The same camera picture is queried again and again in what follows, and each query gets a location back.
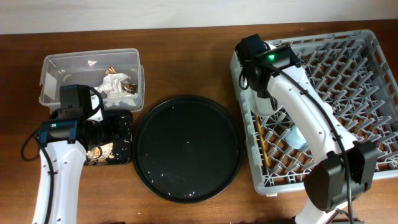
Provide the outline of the white paper waste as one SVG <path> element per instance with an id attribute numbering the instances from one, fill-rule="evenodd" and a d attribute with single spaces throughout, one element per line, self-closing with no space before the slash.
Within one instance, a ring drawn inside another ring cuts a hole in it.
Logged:
<path id="1" fill-rule="evenodd" d="M 98 92 L 106 94 L 105 105 L 109 108 L 120 106 L 122 103 L 136 106 L 132 97 L 137 95 L 138 84 L 132 83 L 125 73 L 117 73 L 112 66 L 105 71 L 105 74 L 102 84 L 95 87 Z"/>

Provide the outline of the wooden chopstick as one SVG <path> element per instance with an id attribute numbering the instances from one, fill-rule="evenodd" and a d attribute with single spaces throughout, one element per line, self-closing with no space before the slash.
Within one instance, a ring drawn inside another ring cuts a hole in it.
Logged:
<path id="1" fill-rule="evenodd" d="M 255 119 L 256 119 L 256 126 L 257 126 L 258 133 L 259 133 L 259 139 L 260 139 L 260 142 L 261 142 L 262 152 L 263 152 L 263 155 L 264 155 L 264 162 L 265 162 L 265 165 L 267 167 L 269 167 L 270 163 L 269 163 L 267 152 L 266 152 L 267 148 L 266 148 L 266 145 L 265 145 L 264 136 L 263 136 L 263 130 L 262 130 L 260 119 L 259 119 L 258 115 L 255 115 Z"/>

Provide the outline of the grey round plate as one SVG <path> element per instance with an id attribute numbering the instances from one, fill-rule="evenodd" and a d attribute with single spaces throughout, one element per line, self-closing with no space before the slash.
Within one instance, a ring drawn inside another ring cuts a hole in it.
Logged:
<path id="1" fill-rule="evenodd" d="M 255 115 L 271 116 L 282 108 L 275 98 L 260 98 L 251 88 L 248 88 L 248 94 L 248 105 Z"/>

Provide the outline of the blue cup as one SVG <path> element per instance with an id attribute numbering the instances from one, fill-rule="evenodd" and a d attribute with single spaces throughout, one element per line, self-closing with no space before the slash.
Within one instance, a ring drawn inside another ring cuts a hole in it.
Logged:
<path id="1" fill-rule="evenodd" d="M 292 126 L 289 131 L 290 132 L 285 138 L 285 141 L 289 146 L 295 149 L 301 149 L 307 144 L 304 136 L 297 126 Z"/>

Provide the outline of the food scraps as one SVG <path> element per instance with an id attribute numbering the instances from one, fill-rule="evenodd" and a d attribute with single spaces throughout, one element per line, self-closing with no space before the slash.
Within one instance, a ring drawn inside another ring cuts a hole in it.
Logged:
<path id="1" fill-rule="evenodd" d="M 114 159 L 113 143 L 95 147 L 86 153 L 86 165 L 105 165 Z"/>

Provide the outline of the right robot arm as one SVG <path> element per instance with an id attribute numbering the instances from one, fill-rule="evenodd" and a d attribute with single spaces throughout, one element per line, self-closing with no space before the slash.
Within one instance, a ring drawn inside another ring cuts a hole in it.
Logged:
<path id="1" fill-rule="evenodd" d="M 296 223 L 328 223 L 337 214 L 354 223 L 353 201 L 371 188 L 377 162 L 372 141 L 359 142 L 327 108 L 290 46 L 259 42 L 244 58 L 242 77 L 260 98 L 286 110 L 309 146 L 315 167 L 303 184 L 308 202 Z"/>

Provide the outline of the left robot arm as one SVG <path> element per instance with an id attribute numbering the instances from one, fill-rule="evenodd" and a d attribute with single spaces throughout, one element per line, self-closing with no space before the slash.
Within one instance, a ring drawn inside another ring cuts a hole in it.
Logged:
<path id="1" fill-rule="evenodd" d="M 60 109 L 34 131 L 40 181 L 33 223 L 76 223 L 85 165 L 125 164 L 131 149 L 132 113 L 104 110 L 88 118 L 63 118 Z"/>

